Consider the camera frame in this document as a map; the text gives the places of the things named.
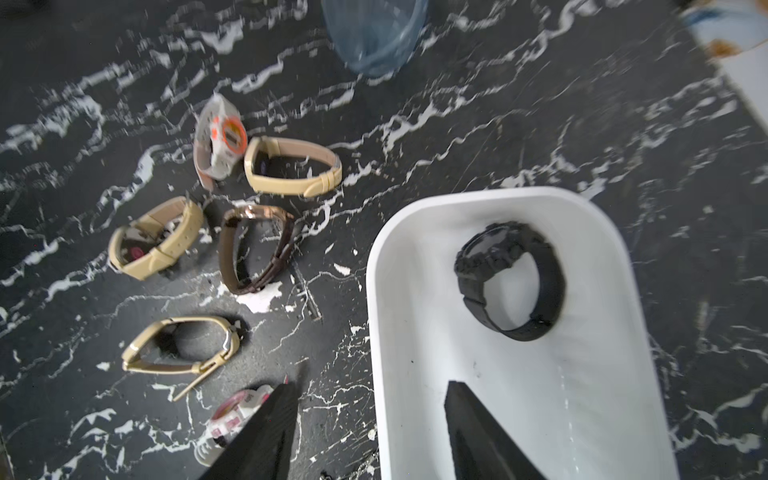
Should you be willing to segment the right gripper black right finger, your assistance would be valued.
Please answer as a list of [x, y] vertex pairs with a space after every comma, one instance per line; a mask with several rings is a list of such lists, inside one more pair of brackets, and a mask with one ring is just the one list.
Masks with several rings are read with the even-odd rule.
[[448, 383], [444, 409], [457, 479], [544, 479], [466, 383]]

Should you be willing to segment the black rubber sports watch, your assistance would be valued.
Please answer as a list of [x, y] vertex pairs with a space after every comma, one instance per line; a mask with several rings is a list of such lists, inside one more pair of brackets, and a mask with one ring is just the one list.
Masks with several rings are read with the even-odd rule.
[[[485, 284], [510, 269], [523, 255], [532, 256], [539, 276], [536, 303], [525, 324], [500, 327], [487, 311]], [[567, 282], [554, 247], [522, 222], [492, 223], [458, 251], [454, 261], [458, 289], [468, 311], [484, 327], [512, 340], [531, 342], [543, 337], [558, 322], [565, 302]]]

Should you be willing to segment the brown leather rose-gold watch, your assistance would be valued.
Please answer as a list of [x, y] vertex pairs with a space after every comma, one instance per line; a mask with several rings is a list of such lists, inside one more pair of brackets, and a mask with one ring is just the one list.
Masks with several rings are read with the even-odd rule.
[[[257, 279], [241, 281], [237, 274], [236, 230], [244, 220], [277, 221], [281, 236], [267, 267]], [[247, 204], [226, 212], [219, 235], [219, 267], [222, 283], [233, 295], [255, 294], [263, 290], [289, 262], [295, 247], [296, 218], [277, 206]]]

